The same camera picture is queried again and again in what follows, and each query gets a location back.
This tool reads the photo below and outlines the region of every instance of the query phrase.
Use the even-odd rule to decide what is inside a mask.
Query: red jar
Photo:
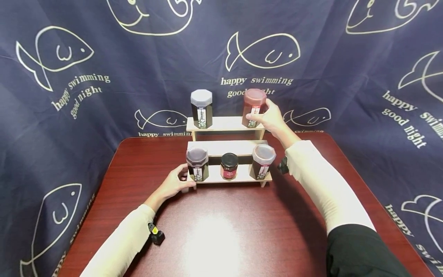
[[[259,89],[249,89],[245,92],[243,105],[243,118],[241,123],[248,128],[257,127],[257,121],[246,118],[248,113],[264,113],[266,93]]]
[[[226,153],[221,158],[220,175],[225,179],[233,179],[237,174],[238,157],[233,153]]]

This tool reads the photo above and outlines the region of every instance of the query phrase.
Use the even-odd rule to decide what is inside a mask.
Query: shelf step
[[[221,157],[225,153],[234,153],[237,156],[250,156],[257,144],[268,144],[266,140],[214,140],[189,141],[188,149],[192,146],[204,147],[209,157]]]
[[[257,125],[255,128],[248,128],[242,125],[242,117],[213,117],[212,126],[208,129],[199,129],[194,125],[194,119],[188,117],[188,122],[186,125],[187,132],[214,132],[214,131],[257,131],[264,130],[262,124]]]
[[[226,180],[222,178],[220,175],[220,165],[210,165],[209,168],[209,176],[203,182],[198,182],[197,184],[202,183],[250,183],[250,182],[259,182],[262,183],[262,187],[266,182],[272,181],[271,173],[268,172],[266,178],[264,180],[255,180],[250,175],[251,164],[239,164],[237,168],[237,176],[234,179]]]

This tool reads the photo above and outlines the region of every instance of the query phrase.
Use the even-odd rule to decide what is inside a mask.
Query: shelf leg
[[[255,131],[255,139],[256,140],[262,140],[264,135],[264,130],[257,130]]]

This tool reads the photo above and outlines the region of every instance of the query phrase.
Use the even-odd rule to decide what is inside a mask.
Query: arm
[[[326,222],[327,274],[347,276],[410,276],[377,234],[349,184],[309,140],[286,126],[278,107],[267,99],[268,111],[250,115],[285,148],[289,173],[302,185]]]
[[[149,198],[120,222],[83,270],[81,277],[122,276],[150,235],[148,223],[168,198],[180,190],[195,185],[185,182],[187,164],[171,171],[165,181]]]

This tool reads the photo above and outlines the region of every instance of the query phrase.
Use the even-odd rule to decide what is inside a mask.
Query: black sleeve
[[[346,224],[328,235],[328,277],[410,277],[380,236],[369,227]]]

